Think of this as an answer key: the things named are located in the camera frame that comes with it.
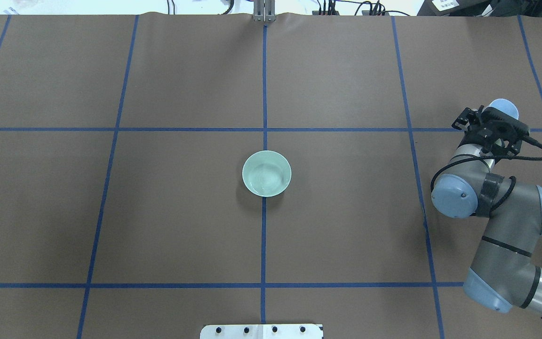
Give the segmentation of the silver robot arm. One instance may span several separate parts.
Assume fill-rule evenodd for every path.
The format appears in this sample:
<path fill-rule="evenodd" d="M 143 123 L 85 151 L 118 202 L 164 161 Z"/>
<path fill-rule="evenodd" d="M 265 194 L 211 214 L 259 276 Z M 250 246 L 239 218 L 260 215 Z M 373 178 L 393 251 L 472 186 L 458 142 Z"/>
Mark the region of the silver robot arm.
<path fill-rule="evenodd" d="M 542 237 L 542 187 L 493 171 L 499 161 L 542 161 L 542 143 L 514 110 L 495 106 L 466 108 L 452 127 L 464 137 L 433 176 L 431 202 L 450 218 L 488 220 L 464 292 L 499 313 L 520 307 L 542 318 L 542 267 L 532 262 Z"/>

